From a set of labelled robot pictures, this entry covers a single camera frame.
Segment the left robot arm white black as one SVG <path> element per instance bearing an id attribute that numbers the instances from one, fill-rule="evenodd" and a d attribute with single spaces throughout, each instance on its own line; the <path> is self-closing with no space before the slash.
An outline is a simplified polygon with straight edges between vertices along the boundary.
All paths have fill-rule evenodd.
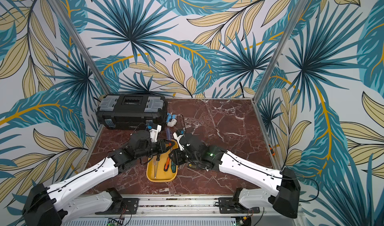
<path id="1" fill-rule="evenodd" d="M 108 189 L 96 196 L 81 195 L 98 184 L 127 172 L 143 157 L 154 158 L 168 152 L 175 144 L 158 139 L 157 131 L 140 130 L 116 150 L 87 170 L 59 183 L 45 187 L 34 186 L 23 208 L 27 226 L 61 226 L 72 220 L 106 211 L 124 209 L 122 197 L 115 189 Z"/>

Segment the orange black handle screwdriver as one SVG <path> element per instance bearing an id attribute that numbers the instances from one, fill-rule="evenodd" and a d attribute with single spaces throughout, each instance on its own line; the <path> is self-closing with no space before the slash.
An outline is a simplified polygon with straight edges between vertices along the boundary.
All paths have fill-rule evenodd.
<path id="1" fill-rule="evenodd" d="M 166 160 L 166 163 L 164 165 L 164 171 L 167 172 L 169 170 L 169 167 L 170 167 L 170 161 L 171 159 L 169 157 L 167 157 L 167 160 Z"/>

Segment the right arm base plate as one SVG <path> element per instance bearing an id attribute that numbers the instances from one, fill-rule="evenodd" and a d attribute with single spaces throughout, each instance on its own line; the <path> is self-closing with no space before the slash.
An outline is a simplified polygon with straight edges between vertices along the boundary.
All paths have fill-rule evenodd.
<path id="1" fill-rule="evenodd" d="M 260 213 L 259 207 L 254 207 L 252 209 L 247 209 L 244 206 L 240 205 L 233 201 L 231 197 L 221 197 L 218 198 L 218 201 L 215 202 L 215 207 L 218 207 L 221 214 L 258 214 Z"/>

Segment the green black handle screwdriver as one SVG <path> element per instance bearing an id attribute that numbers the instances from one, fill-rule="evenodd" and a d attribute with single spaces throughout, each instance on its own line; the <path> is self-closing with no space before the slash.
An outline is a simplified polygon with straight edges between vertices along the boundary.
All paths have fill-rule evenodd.
<path id="1" fill-rule="evenodd" d="M 174 173 L 174 174 L 177 171 L 177 165 L 173 161 L 171 161 L 171 170 L 172 170 L 172 173 Z"/>

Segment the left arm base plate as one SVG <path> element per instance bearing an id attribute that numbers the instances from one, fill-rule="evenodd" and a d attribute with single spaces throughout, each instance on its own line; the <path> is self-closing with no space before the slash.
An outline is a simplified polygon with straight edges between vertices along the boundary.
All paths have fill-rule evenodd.
<path id="1" fill-rule="evenodd" d="M 121 198 L 105 211 L 96 212 L 96 215 L 121 215 L 132 214 L 135 215 L 139 206 L 139 198 Z"/>

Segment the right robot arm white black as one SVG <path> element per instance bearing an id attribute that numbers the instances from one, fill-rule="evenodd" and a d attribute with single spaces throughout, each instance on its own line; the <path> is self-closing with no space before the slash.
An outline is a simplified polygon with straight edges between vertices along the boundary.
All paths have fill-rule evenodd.
<path id="1" fill-rule="evenodd" d="M 285 217 L 297 218 L 301 186 L 293 170 L 257 165 L 218 146 L 207 146 L 193 134 L 175 132 L 173 137 L 178 148 L 171 151 L 170 158 L 176 165 L 192 163 L 200 170 L 230 174 L 258 186 L 256 190 L 237 189 L 233 196 L 236 207 L 271 207 Z"/>

